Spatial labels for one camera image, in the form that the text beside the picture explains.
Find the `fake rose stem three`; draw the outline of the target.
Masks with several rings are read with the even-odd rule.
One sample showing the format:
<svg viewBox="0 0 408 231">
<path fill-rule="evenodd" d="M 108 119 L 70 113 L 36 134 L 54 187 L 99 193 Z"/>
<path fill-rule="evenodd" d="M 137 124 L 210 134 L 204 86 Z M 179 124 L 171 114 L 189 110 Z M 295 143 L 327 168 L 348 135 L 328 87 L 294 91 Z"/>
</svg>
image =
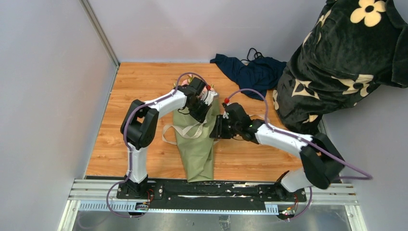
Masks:
<svg viewBox="0 0 408 231">
<path fill-rule="evenodd" d="M 194 79 L 194 77 L 195 77 L 195 75 L 193 75 L 193 74 L 187 74 L 186 76 L 187 76 L 186 79 L 183 80 L 182 83 L 180 84 L 181 86 L 189 85 L 189 84 L 191 83 L 191 81 L 192 81 L 192 80 Z"/>
</svg>

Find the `cream printed ribbon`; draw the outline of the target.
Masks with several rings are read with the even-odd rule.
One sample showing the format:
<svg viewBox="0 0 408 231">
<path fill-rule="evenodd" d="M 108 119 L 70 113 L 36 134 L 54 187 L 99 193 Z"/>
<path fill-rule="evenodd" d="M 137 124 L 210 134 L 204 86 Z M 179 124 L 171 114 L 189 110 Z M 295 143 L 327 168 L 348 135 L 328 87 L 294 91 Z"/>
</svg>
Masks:
<svg viewBox="0 0 408 231">
<path fill-rule="evenodd" d="M 173 114 L 173 123 L 166 124 L 161 134 L 162 141 L 176 145 L 177 141 L 170 141 L 165 137 L 166 132 L 172 128 L 176 137 L 183 140 L 205 140 L 217 143 L 214 139 L 209 138 L 209 132 L 214 128 L 217 115 L 207 115 L 204 122 L 198 122 L 191 115 L 185 115 L 179 112 Z"/>
</svg>

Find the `wrapping paper sheet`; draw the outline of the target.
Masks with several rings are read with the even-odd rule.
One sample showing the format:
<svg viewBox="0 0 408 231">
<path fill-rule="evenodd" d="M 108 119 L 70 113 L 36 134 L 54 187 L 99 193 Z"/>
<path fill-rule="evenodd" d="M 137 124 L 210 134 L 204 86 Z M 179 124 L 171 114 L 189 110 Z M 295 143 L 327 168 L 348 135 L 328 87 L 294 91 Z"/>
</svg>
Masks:
<svg viewBox="0 0 408 231">
<path fill-rule="evenodd" d="M 182 110 L 180 113 L 187 113 L 187 111 L 187 109 Z M 219 97 L 213 100 L 206 116 L 209 116 L 210 114 L 220 114 Z M 213 180 L 214 143 L 205 140 L 183 140 L 179 137 L 176 137 L 176 141 L 187 181 L 197 182 Z"/>
</svg>

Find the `fake rose stem two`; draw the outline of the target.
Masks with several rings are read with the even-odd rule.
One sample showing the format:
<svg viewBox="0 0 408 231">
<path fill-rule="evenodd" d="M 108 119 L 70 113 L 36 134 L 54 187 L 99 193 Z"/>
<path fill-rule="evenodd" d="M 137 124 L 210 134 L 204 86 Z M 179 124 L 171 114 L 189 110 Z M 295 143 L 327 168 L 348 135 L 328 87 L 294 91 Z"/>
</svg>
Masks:
<svg viewBox="0 0 408 231">
<path fill-rule="evenodd" d="M 183 82 L 179 82 L 177 85 L 176 85 L 176 83 L 174 83 L 173 84 L 173 89 L 176 89 L 177 87 L 181 87 L 181 86 L 183 86 L 185 84 L 185 82 L 183 81 Z"/>
</svg>

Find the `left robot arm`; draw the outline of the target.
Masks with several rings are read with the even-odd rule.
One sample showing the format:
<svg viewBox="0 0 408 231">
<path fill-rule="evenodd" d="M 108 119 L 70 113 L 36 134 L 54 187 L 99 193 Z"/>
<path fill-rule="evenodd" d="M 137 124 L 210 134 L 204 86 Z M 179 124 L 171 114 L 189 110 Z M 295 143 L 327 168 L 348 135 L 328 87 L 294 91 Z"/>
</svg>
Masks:
<svg viewBox="0 0 408 231">
<path fill-rule="evenodd" d="M 147 150 L 154 140 L 158 120 L 175 110 L 187 109 L 202 124 L 217 97 L 210 85 L 195 77 L 190 84 L 175 86 L 156 99 L 134 100 L 120 128 L 127 147 L 128 168 L 119 188 L 136 199 L 143 198 L 148 191 Z"/>
</svg>

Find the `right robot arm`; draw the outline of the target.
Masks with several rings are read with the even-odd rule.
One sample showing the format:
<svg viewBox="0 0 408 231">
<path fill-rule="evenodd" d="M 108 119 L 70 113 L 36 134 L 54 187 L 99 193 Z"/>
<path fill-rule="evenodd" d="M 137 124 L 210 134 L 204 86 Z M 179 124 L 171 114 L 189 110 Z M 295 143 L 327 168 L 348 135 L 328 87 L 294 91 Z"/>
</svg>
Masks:
<svg viewBox="0 0 408 231">
<path fill-rule="evenodd" d="M 325 190 L 344 169 L 344 159 L 327 135 L 298 134 L 262 119 L 251 119 L 238 103 L 224 103 L 223 107 L 225 112 L 216 116 L 210 138 L 240 136 L 245 141 L 278 148 L 301 160 L 301 168 L 284 172 L 268 191 L 279 200 L 287 201 L 297 190 L 306 187 Z"/>
</svg>

